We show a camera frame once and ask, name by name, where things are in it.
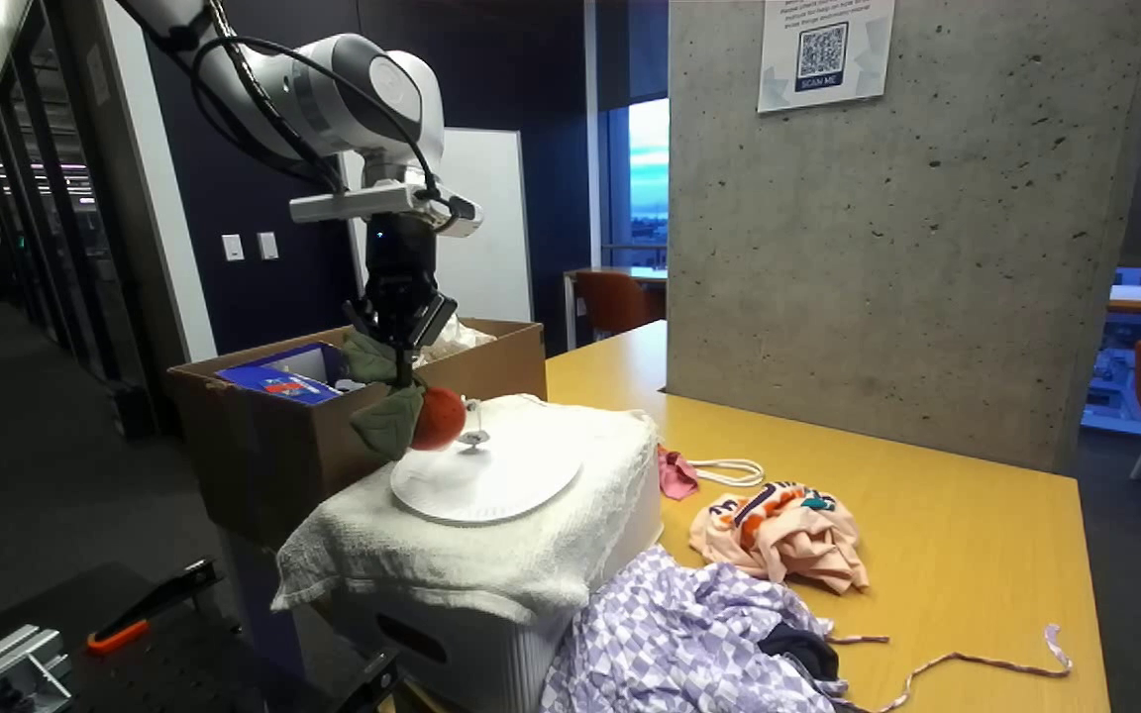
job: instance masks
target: poster on wall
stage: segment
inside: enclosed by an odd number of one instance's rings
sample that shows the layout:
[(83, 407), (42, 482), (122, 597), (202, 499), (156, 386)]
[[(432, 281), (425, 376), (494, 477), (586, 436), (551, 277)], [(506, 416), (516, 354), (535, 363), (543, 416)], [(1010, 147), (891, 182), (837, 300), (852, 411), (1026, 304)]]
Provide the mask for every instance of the poster on wall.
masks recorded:
[(895, 0), (766, 0), (755, 112), (882, 97), (891, 16)]

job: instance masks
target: white cloth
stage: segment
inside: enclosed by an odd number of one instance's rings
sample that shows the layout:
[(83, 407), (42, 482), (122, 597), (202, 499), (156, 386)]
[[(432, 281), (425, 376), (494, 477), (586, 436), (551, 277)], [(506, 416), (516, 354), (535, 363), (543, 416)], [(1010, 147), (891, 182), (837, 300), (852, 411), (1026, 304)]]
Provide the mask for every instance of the white cloth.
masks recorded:
[(481, 349), (481, 345), (487, 345), (487, 340), (494, 340), (494, 337), (465, 325), (461, 318), (452, 318), (452, 321), (439, 328), (437, 345), (429, 345), (429, 349), (415, 358), (415, 367), (420, 367), (420, 363), (432, 363), (432, 359), (448, 359), (448, 358), (466, 354), (466, 349)]
[(535, 623), (590, 604), (596, 576), (626, 532), (642, 486), (659, 486), (652, 420), (501, 395), (490, 407), (547, 407), (538, 425), (568, 432), (551, 460), (584, 460), (580, 479), (531, 515), (452, 528), (411, 515), (382, 468), (325, 499), (279, 551), (279, 610), (333, 596), (400, 596), (425, 605)]

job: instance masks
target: red object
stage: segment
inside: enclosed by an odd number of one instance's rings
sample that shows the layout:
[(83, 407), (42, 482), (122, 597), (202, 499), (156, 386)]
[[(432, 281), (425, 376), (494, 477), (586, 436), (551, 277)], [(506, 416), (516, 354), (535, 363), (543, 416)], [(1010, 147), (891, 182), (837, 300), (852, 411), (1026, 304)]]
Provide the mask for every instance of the red object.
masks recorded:
[(129, 623), (119, 635), (87, 638), (87, 655), (93, 658), (111, 658), (111, 655), (122, 655), (128, 645), (133, 645), (140, 638), (147, 638), (147, 619)]
[(465, 399), (448, 390), (425, 390), (411, 446), (432, 453), (465, 432)]
[(697, 490), (697, 473), (682, 453), (659, 446), (659, 490), (667, 499), (689, 499)]

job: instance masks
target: yellow table surface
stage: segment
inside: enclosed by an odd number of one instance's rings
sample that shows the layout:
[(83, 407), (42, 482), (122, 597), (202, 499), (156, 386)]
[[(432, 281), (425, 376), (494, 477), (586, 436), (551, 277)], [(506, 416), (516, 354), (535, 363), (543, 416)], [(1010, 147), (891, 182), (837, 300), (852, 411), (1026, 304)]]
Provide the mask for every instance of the yellow table surface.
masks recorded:
[[(547, 359), (559, 404), (642, 407), (663, 445), (689, 460), (745, 456), (769, 479), (803, 479), (839, 495), (862, 536), (873, 589), (827, 596), (794, 581), (839, 635), (886, 635), (891, 645), (839, 645), (855, 705), (882, 711), (903, 678), (947, 650), (1051, 666), (1051, 623), (1079, 662), (1071, 681), (981, 666), (919, 678), (913, 713), (1104, 713), (1104, 662), (1094, 613), (1079, 482), (1046, 473), (811, 427), (799, 420), (667, 395), (667, 325), (646, 325)], [(704, 482), (663, 505), (663, 547), (700, 565), (684, 542)]]

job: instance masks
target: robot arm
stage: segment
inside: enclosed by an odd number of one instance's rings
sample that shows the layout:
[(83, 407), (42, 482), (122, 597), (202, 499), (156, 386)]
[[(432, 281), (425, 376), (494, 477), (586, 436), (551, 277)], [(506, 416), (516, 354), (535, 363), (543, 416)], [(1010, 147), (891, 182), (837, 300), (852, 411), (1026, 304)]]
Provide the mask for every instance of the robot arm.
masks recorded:
[(196, 69), (196, 81), (283, 159), (357, 149), (363, 182), (295, 200), (295, 222), (420, 215), (437, 233), (470, 233), (475, 206), (439, 186), (442, 98), (437, 71), (363, 36), (273, 48), (236, 36), (210, 0), (122, 0)]
[(437, 289), (437, 233), (465, 238), (475, 206), (448, 193), (442, 103), (432, 69), (407, 50), (382, 50), (363, 36), (279, 48), (236, 36), (219, 0), (122, 0), (147, 36), (192, 69), (260, 156), (330, 167), (346, 149), (363, 159), (361, 186), (295, 200), (295, 222), (363, 217), (369, 281), (351, 321), (400, 358), (437, 340), (454, 300)]

